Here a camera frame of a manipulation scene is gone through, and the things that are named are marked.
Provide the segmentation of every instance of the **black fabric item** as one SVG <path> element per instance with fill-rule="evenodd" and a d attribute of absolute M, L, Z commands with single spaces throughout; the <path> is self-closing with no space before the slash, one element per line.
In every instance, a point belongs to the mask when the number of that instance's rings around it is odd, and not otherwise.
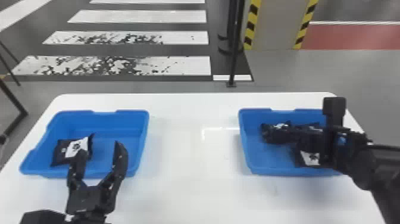
<path fill-rule="evenodd" d="M 82 139 L 62 139 L 58 140 L 57 146 L 53 152 L 53 162 L 51 166 L 59 166 L 62 164 L 70 164 L 74 156 L 79 150 L 85 150 L 89 154 L 88 160 L 92 158 L 93 154 L 93 137 L 91 134 Z"/>

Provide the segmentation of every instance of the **red floor mark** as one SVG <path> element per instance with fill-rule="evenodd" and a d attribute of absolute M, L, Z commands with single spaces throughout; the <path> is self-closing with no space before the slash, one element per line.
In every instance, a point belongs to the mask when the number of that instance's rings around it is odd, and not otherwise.
<path fill-rule="evenodd" d="M 310 25 L 302 49 L 400 49 L 400 25 Z"/>

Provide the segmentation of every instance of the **crosswalk stripe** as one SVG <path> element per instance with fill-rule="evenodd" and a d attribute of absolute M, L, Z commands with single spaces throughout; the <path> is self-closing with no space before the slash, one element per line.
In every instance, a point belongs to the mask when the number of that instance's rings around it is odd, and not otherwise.
<path fill-rule="evenodd" d="M 91 4 L 204 4 L 205 0 L 92 0 Z"/>
<path fill-rule="evenodd" d="M 43 44 L 208 45 L 207 31 L 56 31 Z"/>
<path fill-rule="evenodd" d="M 205 10 L 81 10 L 69 23 L 206 23 Z"/>
<path fill-rule="evenodd" d="M 0 32 L 25 18 L 51 0 L 21 0 L 0 11 Z"/>
<path fill-rule="evenodd" d="M 17 75 L 72 76 L 210 76 L 209 56 L 116 57 L 28 56 L 13 70 Z"/>
<path fill-rule="evenodd" d="M 215 74 L 212 76 L 214 81 L 228 81 L 228 74 Z M 235 81 L 252 81 L 250 74 L 237 74 L 235 75 Z"/>

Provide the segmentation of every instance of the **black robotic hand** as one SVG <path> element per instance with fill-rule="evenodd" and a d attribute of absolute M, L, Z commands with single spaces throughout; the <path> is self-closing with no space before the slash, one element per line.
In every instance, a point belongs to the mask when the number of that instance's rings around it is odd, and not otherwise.
<path fill-rule="evenodd" d="M 25 213 L 20 224 L 104 224 L 106 214 L 115 209 L 115 201 L 128 168 L 128 152 L 124 145 L 115 142 L 112 169 L 97 186 L 87 186 L 83 181 L 88 153 L 80 150 L 68 171 L 69 198 L 66 213 L 73 215 L 70 222 L 65 214 L 50 210 Z"/>

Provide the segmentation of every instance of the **black metal stand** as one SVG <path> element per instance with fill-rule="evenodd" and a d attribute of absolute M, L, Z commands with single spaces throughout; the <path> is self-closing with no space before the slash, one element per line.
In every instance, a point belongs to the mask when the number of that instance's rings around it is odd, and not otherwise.
<path fill-rule="evenodd" d="M 4 51 L 15 61 L 15 63 L 19 63 L 18 59 L 15 57 L 14 54 L 11 53 L 11 51 L 4 45 L 4 43 L 2 43 L 0 41 L 0 46 L 4 49 Z M 11 70 L 11 68 L 8 66 L 7 62 L 5 61 L 5 58 L 0 54 L 0 61 L 2 62 L 2 64 L 4 65 L 5 69 L 7 69 L 8 73 L 10 74 L 10 76 L 12 77 L 12 79 L 14 80 L 14 82 L 18 85 L 21 86 L 20 82 L 18 81 L 18 79 L 16 78 L 16 76 L 14 75 L 13 71 Z"/>
<path fill-rule="evenodd" d="M 17 107 L 20 114 L 15 118 L 14 121 L 6 128 L 4 133 L 0 135 L 0 145 L 4 145 L 7 138 L 11 135 L 13 130 L 18 126 L 18 124 L 28 115 L 28 112 L 22 106 L 21 102 L 15 97 L 15 95 L 8 89 L 7 85 L 0 79 L 0 89 L 4 94 L 10 99 L 12 104 Z"/>
<path fill-rule="evenodd" d="M 229 11 L 228 11 L 228 19 L 226 28 L 222 28 L 222 33 L 218 34 L 218 50 L 226 55 L 233 55 L 234 50 L 233 46 L 235 44 L 234 36 L 235 36 L 235 26 L 238 21 L 238 10 L 243 10 L 240 7 L 238 8 L 238 1 L 241 0 L 229 0 Z M 238 52 L 243 52 L 243 43 L 238 42 Z"/>
<path fill-rule="evenodd" d="M 236 87 L 235 74 L 239 54 L 240 34 L 242 33 L 243 14 L 245 9 L 245 0 L 234 0 L 236 4 L 235 22 L 233 23 L 233 45 L 232 45 L 232 62 L 230 69 L 229 81 L 226 83 L 227 87 Z"/>

